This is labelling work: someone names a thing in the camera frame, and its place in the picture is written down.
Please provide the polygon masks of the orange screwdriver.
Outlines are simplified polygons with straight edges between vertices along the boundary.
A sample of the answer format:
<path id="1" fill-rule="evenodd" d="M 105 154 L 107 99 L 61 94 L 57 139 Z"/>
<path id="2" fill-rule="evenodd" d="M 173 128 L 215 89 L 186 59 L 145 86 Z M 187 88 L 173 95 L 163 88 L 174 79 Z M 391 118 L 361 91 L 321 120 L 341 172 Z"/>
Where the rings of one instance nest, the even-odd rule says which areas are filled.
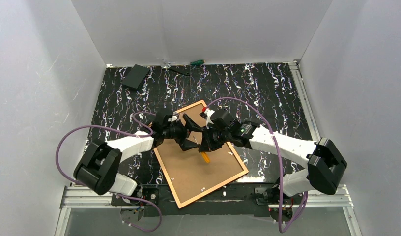
<path id="1" fill-rule="evenodd" d="M 198 143 L 198 141 L 197 141 L 197 139 L 195 138 L 195 136 L 193 136 L 193 139 L 195 140 L 195 142 L 196 142 L 196 144 L 198 145 L 198 147 L 200 147 L 200 144 Z M 206 163 L 210 163 L 210 159 L 209 159 L 209 157 L 208 157 L 208 155 L 207 155 L 206 152 L 201 152 L 201 155 L 202 155 L 202 157 L 203 157 L 203 159 L 204 159 L 204 161 L 205 161 Z"/>

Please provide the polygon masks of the orange wooden picture frame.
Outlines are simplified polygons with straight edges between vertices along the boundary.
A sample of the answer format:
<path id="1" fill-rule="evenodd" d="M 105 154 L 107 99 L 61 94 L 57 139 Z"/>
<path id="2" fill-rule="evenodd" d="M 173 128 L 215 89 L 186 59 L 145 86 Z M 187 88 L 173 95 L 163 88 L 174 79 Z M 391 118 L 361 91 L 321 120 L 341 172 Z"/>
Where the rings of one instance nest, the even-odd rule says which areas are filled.
<path id="1" fill-rule="evenodd" d="M 165 139 L 154 149 L 165 180 L 174 197 L 173 202 L 183 208 L 213 191 L 248 173 L 231 143 L 226 142 L 209 152 L 205 162 L 197 148 L 182 151 L 175 140 Z"/>

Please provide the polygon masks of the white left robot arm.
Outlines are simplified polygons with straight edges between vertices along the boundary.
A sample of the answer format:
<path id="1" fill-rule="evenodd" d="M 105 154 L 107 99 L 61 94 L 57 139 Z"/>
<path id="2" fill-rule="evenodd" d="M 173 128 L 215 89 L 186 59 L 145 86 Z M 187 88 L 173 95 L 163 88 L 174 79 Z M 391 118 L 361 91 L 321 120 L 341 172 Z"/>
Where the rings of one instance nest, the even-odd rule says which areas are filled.
<path id="1" fill-rule="evenodd" d="M 139 185 L 118 172 L 122 161 L 155 149 L 165 139 L 175 140 L 183 151 L 196 148 L 197 143 L 188 138 L 191 132 L 201 132 L 201 127 L 187 114 L 180 119 L 178 113 L 168 109 L 158 111 L 150 125 L 143 127 L 143 131 L 117 140 L 92 141 L 76 166 L 73 177 L 98 195 L 111 192 L 133 196 Z"/>

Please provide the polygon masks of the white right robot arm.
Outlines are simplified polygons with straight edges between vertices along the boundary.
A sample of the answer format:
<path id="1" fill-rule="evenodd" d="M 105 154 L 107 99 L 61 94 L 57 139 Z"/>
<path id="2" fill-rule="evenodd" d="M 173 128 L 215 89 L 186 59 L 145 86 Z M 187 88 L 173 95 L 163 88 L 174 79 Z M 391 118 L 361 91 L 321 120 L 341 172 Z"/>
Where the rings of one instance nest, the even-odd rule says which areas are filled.
<path id="1" fill-rule="evenodd" d="M 206 120 L 206 125 L 202 127 L 199 152 L 215 151 L 230 142 L 237 147 L 280 154 L 303 167 L 298 172 L 283 175 L 275 184 L 284 196 L 310 190 L 326 195 L 337 192 L 347 162 L 330 139 L 321 138 L 316 142 L 271 132 L 252 121 L 239 122 L 225 109 L 203 108 L 200 116 Z"/>

